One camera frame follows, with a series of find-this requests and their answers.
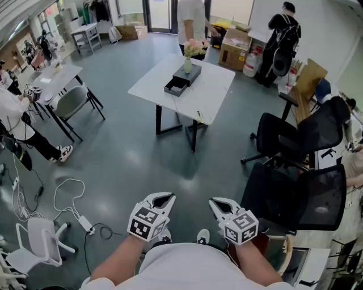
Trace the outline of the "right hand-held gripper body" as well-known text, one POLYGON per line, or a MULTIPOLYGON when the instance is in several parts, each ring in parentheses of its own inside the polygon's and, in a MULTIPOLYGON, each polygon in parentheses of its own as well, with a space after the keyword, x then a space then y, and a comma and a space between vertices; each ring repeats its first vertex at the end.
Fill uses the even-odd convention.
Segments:
POLYGON ((230 243, 242 245, 258 234, 259 222, 253 213, 244 208, 218 223, 221 235, 230 243))

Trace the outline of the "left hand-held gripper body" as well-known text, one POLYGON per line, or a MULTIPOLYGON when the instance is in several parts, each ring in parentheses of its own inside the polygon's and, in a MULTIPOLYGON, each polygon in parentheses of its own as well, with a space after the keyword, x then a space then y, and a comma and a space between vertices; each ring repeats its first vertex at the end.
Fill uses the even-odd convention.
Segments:
POLYGON ((169 198, 144 199, 135 205, 127 232, 145 242, 150 242, 165 230, 170 221, 169 213, 169 198))

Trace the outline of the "dark green drawer box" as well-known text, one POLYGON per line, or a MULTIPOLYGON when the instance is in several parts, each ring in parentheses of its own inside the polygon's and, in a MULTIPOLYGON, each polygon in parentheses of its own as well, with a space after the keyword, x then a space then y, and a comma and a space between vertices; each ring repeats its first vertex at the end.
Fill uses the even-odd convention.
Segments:
POLYGON ((190 87, 196 78, 201 74, 202 67, 192 64, 191 72, 186 73, 184 66, 181 66, 172 76, 172 79, 164 86, 164 91, 176 97, 190 87))

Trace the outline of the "person's left forearm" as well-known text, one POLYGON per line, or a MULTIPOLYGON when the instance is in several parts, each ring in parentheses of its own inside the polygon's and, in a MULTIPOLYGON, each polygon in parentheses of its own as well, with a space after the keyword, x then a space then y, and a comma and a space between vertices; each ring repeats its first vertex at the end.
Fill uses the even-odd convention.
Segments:
POLYGON ((115 286, 133 277, 145 241, 129 235, 91 274, 90 281, 106 278, 115 286))

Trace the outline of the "person's right forearm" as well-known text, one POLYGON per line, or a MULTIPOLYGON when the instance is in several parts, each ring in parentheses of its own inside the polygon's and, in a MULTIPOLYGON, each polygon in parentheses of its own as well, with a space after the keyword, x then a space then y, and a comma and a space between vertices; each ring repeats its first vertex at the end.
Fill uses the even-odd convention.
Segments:
POLYGON ((242 245, 235 245, 240 269, 247 279, 264 287, 281 283, 282 278, 265 259, 259 249, 247 241, 242 245))

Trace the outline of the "large cardboard box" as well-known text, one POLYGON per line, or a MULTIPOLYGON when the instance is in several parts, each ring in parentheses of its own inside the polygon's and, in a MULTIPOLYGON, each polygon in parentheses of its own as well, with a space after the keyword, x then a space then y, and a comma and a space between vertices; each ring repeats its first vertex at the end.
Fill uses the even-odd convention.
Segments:
POLYGON ((223 38, 218 64, 242 71, 249 54, 252 38, 247 32, 229 28, 223 38))

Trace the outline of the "low cardboard box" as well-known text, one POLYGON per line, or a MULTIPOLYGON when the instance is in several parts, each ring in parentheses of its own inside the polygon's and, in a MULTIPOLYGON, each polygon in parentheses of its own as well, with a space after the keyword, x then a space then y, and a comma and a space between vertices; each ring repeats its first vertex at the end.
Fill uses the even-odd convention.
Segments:
POLYGON ((148 33, 147 26, 144 25, 117 25, 116 28, 122 35, 123 40, 139 40, 148 33))

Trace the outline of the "white power strip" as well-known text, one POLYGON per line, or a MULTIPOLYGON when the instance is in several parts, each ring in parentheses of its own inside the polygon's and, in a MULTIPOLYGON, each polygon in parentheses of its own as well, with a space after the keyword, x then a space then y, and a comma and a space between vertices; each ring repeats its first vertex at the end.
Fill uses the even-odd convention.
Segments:
POLYGON ((78 222, 82 226, 82 228, 86 231, 87 234, 93 235, 95 233, 94 227, 84 216, 80 216, 78 222))

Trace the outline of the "person's white shirt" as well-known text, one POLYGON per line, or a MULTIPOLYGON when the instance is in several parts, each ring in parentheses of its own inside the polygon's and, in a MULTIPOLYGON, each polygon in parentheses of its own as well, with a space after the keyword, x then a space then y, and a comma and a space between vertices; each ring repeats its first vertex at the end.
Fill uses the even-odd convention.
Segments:
POLYGON ((285 282, 267 287, 245 277, 223 252, 194 243, 167 244, 147 252, 138 275, 114 285, 107 278, 80 290, 294 290, 285 282))

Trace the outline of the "black mesh office chair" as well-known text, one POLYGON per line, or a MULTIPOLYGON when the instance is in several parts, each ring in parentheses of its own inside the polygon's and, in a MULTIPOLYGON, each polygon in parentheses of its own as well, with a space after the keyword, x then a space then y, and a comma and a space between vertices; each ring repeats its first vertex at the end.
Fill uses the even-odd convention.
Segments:
POLYGON ((343 165, 308 170, 296 180, 256 163, 240 205, 265 229, 295 235, 300 230, 335 231, 343 217, 347 184, 343 165))
POLYGON ((271 167, 296 167, 307 171, 302 165, 305 157, 339 145, 343 139, 343 124, 350 116, 349 106, 339 96, 327 100, 297 127, 280 117, 263 113, 257 133, 250 135, 250 139, 256 140, 259 154, 240 162, 245 164, 266 157, 266 164, 271 167))

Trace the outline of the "white swivel chair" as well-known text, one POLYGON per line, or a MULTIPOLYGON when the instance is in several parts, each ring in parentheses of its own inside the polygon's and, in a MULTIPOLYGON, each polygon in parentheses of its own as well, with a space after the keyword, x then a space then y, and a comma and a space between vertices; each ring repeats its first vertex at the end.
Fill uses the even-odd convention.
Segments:
POLYGON ((66 222, 56 230, 53 221, 31 217, 26 227, 20 223, 15 225, 19 249, 11 253, 0 253, 5 256, 8 267, 24 275, 28 275, 40 263, 60 267, 64 261, 60 249, 72 254, 78 252, 76 246, 71 248, 60 241, 61 235, 70 227, 71 224, 66 222))

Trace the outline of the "white marble table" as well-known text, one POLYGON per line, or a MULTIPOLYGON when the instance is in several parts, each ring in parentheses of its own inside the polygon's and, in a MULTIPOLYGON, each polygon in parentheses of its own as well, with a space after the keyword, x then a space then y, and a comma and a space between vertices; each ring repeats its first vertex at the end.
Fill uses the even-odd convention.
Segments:
POLYGON ((185 58, 169 54, 139 79, 128 94, 155 105, 155 134, 185 130, 192 152, 196 150, 197 131, 210 126, 228 93, 235 72, 223 67, 192 59, 192 64, 202 67, 193 84, 176 97, 164 91, 173 74, 184 66, 185 58), (204 123, 200 122, 200 111, 204 123))
POLYGON ((75 65, 62 65, 61 68, 47 67, 40 71, 40 75, 30 83, 33 87, 43 90, 37 102, 47 109, 56 124, 73 143, 74 139, 55 115, 50 104, 73 79, 79 79, 78 74, 81 71, 82 68, 75 65))

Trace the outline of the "grey shell chair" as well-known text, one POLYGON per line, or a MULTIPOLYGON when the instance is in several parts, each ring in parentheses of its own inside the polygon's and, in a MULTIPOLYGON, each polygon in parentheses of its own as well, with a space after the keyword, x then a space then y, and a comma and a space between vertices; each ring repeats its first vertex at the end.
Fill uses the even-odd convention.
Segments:
POLYGON ((103 120, 105 117, 98 107, 96 101, 91 96, 91 92, 83 83, 81 86, 75 86, 60 97, 56 109, 53 111, 55 115, 66 125, 68 129, 82 142, 83 139, 74 131, 68 120, 79 112, 84 105, 90 102, 93 108, 96 108, 103 120))

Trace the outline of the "clear water bottle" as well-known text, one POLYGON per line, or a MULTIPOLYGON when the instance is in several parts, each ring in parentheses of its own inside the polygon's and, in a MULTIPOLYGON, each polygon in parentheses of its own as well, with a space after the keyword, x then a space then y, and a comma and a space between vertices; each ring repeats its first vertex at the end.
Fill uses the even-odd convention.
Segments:
POLYGON ((250 53, 243 67, 243 74, 249 78, 254 78, 259 66, 258 52, 250 53))

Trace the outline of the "blue chair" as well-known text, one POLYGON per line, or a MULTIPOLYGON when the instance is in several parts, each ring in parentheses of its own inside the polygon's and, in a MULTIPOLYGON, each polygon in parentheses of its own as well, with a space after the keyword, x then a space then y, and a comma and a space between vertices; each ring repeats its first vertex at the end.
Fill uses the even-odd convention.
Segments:
POLYGON ((326 100, 331 98, 331 84, 325 78, 321 79, 318 83, 313 98, 316 99, 315 105, 311 109, 311 112, 320 107, 326 100))

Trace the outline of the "pink artificial flowers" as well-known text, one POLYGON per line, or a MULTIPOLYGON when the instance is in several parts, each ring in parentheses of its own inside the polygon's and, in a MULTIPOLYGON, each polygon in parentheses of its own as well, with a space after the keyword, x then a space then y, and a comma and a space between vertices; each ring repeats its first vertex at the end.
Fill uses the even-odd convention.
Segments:
POLYGON ((185 56, 186 59, 195 58, 203 60, 208 50, 209 43, 206 39, 189 39, 182 46, 183 56, 185 56))

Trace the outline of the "white bag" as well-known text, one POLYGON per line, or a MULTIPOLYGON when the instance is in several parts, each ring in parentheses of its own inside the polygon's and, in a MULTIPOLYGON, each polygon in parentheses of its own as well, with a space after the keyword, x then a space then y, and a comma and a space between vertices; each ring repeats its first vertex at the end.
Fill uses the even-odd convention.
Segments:
POLYGON ((123 36, 115 26, 111 26, 109 28, 108 36, 111 44, 115 44, 123 38, 123 36))

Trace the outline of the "black bin yellow lid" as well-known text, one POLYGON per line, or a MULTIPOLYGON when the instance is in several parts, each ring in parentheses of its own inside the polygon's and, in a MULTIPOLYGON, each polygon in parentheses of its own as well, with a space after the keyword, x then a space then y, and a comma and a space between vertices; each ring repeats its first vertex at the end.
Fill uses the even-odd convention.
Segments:
POLYGON ((229 26, 221 23, 213 23, 212 26, 218 32, 218 35, 211 36, 210 44, 212 47, 220 49, 229 26))

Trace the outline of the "glass entrance door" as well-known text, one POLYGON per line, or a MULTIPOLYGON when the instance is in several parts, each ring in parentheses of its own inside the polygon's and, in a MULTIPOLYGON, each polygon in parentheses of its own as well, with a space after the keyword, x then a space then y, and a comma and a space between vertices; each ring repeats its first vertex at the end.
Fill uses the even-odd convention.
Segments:
POLYGON ((149 32, 178 33, 178 0, 142 0, 145 23, 149 32))

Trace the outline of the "small grey metal table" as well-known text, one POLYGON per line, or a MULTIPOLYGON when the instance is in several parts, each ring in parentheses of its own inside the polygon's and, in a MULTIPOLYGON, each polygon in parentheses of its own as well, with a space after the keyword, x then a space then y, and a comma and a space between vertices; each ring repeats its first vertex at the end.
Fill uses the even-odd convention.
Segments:
POLYGON ((94 54, 95 48, 101 48, 102 42, 98 32, 97 23, 82 25, 71 32, 76 51, 81 56, 81 50, 90 50, 94 54))

